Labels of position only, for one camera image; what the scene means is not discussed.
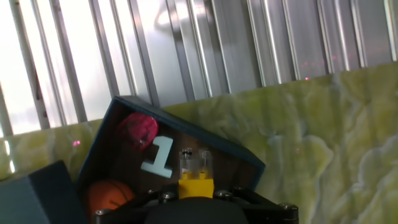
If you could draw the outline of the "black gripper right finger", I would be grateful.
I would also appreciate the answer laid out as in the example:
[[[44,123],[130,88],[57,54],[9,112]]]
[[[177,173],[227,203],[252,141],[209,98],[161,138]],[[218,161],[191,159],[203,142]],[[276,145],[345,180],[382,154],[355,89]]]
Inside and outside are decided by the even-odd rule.
[[[215,189],[214,199],[237,205],[248,223],[299,224],[299,208],[291,203],[276,204],[245,187]]]

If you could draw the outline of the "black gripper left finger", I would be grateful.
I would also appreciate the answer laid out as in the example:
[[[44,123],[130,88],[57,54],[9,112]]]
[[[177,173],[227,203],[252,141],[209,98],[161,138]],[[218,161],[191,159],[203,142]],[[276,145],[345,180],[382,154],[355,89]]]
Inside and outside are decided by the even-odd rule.
[[[160,190],[139,193],[134,199],[115,210],[104,208],[94,213],[94,224],[144,223],[149,212],[158,205],[178,200],[178,184],[168,184]]]

